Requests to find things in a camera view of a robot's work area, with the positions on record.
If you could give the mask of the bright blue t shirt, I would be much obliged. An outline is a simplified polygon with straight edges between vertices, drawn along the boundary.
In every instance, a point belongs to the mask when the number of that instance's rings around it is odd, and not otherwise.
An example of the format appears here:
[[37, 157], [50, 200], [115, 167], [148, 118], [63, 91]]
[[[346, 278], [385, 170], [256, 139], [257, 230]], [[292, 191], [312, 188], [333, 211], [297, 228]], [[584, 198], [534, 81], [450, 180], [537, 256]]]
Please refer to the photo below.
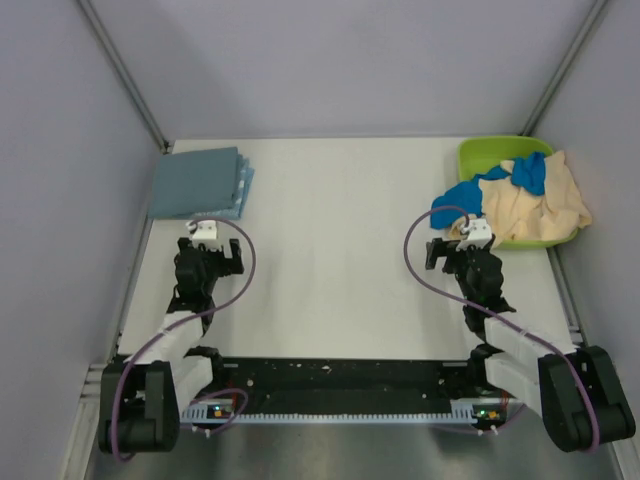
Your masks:
[[506, 232], [540, 206], [545, 194], [546, 156], [535, 151], [527, 158], [501, 161], [486, 173], [459, 182], [433, 200], [430, 226], [441, 230], [464, 217], [485, 217], [495, 232]]

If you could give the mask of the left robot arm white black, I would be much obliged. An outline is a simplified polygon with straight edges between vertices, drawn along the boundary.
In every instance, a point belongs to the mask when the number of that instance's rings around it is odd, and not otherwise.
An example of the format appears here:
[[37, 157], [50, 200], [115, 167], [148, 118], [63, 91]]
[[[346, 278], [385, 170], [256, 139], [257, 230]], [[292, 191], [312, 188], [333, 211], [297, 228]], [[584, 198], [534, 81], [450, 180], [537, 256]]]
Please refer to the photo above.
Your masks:
[[230, 256], [187, 237], [177, 245], [175, 285], [154, 342], [141, 353], [119, 355], [102, 372], [98, 445], [104, 453], [113, 452], [113, 443], [122, 458], [172, 450], [190, 403], [226, 387], [218, 351], [198, 342], [213, 320], [217, 281], [244, 273], [240, 242], [229, 241]]

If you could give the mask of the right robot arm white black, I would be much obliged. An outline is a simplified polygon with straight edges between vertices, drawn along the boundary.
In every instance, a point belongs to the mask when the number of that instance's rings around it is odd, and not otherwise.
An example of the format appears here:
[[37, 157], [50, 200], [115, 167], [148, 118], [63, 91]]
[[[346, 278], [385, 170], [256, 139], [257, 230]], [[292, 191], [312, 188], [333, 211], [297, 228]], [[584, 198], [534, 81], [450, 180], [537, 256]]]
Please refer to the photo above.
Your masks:
[[542, 419], [564, 452], [629, 439], [636, 421], [609, 354], [519, 326], [503, 296], [501, 260], [489, 247], [460, 248], [436, 238], [426, 245], [425, 267], [437, 261], [461, 290], [464, 322], [480, 341], [470, 353], [466, 380], [476, 394], [496, 389], [520, 400]]

